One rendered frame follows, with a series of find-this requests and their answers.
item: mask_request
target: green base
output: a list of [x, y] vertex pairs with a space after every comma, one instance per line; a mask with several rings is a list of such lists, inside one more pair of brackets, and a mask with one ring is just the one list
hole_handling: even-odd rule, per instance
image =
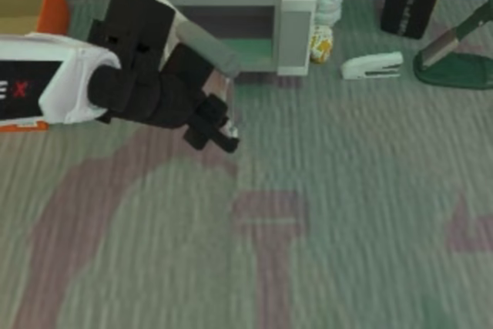
[[450, 54], [427, 69], [421, 53], [414, 58], [414, 74], [425, 84], [448, 88], [493, 89], [493, 60], [481, 55]]

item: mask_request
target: white clip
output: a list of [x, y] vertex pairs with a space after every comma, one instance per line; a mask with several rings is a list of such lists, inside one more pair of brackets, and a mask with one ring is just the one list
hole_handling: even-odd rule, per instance
[[404, 63], [401, 52], [364, 55], [346, 61], [340, 68], [345, 80], [398, 77]]

